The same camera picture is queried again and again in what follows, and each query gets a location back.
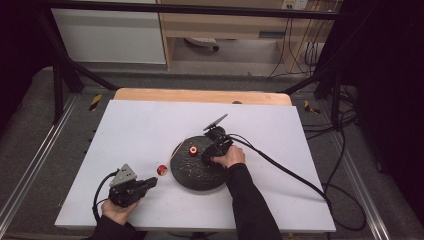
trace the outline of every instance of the black horizontal bar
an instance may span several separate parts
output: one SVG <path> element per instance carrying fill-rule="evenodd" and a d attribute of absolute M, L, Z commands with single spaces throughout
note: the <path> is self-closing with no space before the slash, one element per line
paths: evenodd
<path fill-rule="evenodd" d="M 210 14 L 228 16 L 251 16 L 271 18 L 299 18 L 322 20 L 353 20 L 356 15 L 340 12 L 314 12 L 284 9 L 218 7 L 197 5 L 173 4 L 146 4 L 146 3 L 117 3 L 69 0 L 38 0 L 37 3 L 49 8 L 79 9 L 96 11 L 122 11 L 122 12 L 156 12 L 156 13 L 184 13 L 184 14 Z"/>

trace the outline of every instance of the floor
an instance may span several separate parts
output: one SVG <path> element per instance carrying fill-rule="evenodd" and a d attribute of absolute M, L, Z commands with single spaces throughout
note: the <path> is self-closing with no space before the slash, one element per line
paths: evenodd
<path fill-rule="evenodd" d="M 305 73 L 286 74 L 284 65 L 278 64 L 279 53 L 275 42 L 270 41 L 240 41 L 218 40 L 220 50 L 193 46 L 179 39 L 176 43 L 173 68 L 164 70 L 160 67 L 131 65 L 128 69 L 116 68 L 113 71 L 98 69 L 99 75 L 107 80 L 127 87 L 156 88 L 188 88 L 211 90 L 239 90 L 275 92 L 283 90 L 299 82 L 307 76 L 309 67 L 299 62 Z M 3 239 L 80 239 L 91 231 L 68 231 L 58 229 L 54 221 L 60 210 L 60 204 L 66 198 L 67 191 L 84 159 L 84 152 L 89 148 L 90 139 L 101 120 L 108 99 L 113 92 L 99 88 L 91 81 L 84 79 L 87 85 L 85 92 L 75 97 L 76 105 L 70 112 L 66 125 L 61 129 L 60 136 L 53 141 L 53 147 L 46 152 L 44 164 L 35 166 L 29 182 L 30 189 L 23 192 L 22 202 L 16 212 L 11 212 L 14 218 L 4 222 L 4 212 L 0 216 L 1 230 L 6 231 Z M 26 174 L 28 166 L 32 165 L 33 157 L 43 144 L 45 136 L 52 128 L 53 96 L 51 74 L 40 72 L 22 102 L 21 108 L 12 117 L 0 137 L 0 206 L 6 206 L 12 189 L 18 186 L 21 176 Z M 304 102 L 308 100 L 312 109 L 324 111 L 327 101 L 315 101 L 313 90 L 315 84 L 293 94 L 293 104 L 298 107 L 299 116 L 305 125 L 326 123 L 325 114 L 316 114 L 304 110 Z M 103 100 L 94 112 L 88 111 L 93 97 L 103 93 Z M 325 181 L 338 158 L 340 149 L 337 147 L 337 134 L 325 134 L 308 141 L 320 179 Z M 424 239 L 424 229 L 417 223 L 415 215 L 405 203 L 390 176 L 378 173 L 375 161 L 366 139 L 361 134 L 360 127 L 346 127 L 346 142 L 348 155 L 355 160 L 365 185 L 378 208 L 379 216 L 384 222 L 390 239 Z M 351 194 L 355 194 L 352 181 L 349 179 L 346 167 L 341 167 L 334 182 L 343 186 Z M 344 223 L 357 226 L 360 214 L 350 200 L 331 193 L 335 199 L 339 217 Z M 337 228 L 332 234 L 333 239 L 374 239 L 372 228 L 367 226 L 359 232 L 351 232 Z M 153 239 L 172 239 L 169 233 L 156 232 L 148 236 Z M 235 239 L 234 234 L 218 234 L 210 239 Z M 293 239 L 325 239 L 322 234 L 295 234 Z"/>

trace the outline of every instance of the person's left hand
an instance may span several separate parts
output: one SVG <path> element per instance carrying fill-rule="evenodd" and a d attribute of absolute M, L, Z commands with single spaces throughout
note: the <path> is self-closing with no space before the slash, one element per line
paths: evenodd
<path fill-rule="evenodd" d="M 125 225 L 131 212 L 138 206 L 138 203 L 137 201 L 126 208 L 122 208 L 116 206 L 108 199 L 102 204 L 102 214 L 120 225 Z"/>

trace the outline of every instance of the textured black surface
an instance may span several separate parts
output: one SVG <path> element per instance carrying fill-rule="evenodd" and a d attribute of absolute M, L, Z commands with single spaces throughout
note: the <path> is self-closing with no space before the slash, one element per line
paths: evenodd
<path fill-rule="evenodd" d="M 205 136 L 188 138 L 171 160 L 171 171 L 175 180 L 182 186 L 195 190 L 207 191 L 221 186 L 225 182 L 224 168 L 217 163 L 204 163 L 201 153 L 212 144 Z M 196 146 L 197 156 L 190 156 L 189 149 Z"/>

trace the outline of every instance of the hand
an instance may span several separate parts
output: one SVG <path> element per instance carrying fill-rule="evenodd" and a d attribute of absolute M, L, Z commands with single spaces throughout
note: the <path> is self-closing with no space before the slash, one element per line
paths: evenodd
<path fill-rule="evenodd" d="M 227 154 L 222 157 L 213 157 L 211 160 L 220 163 L 222 166 L 229 168 L 236 163 L 245 163 L 245 155 L 243 149 L 232 145 Z"/>
<path fill-rule="evenodd" d="M 120 225 L 125 225 L 131 212 L 138 206 L 138 203 L 137 201 L 126 208 L 122 208 L 116 206 L 108 199 L 102 204 L 102 214 Z"/>

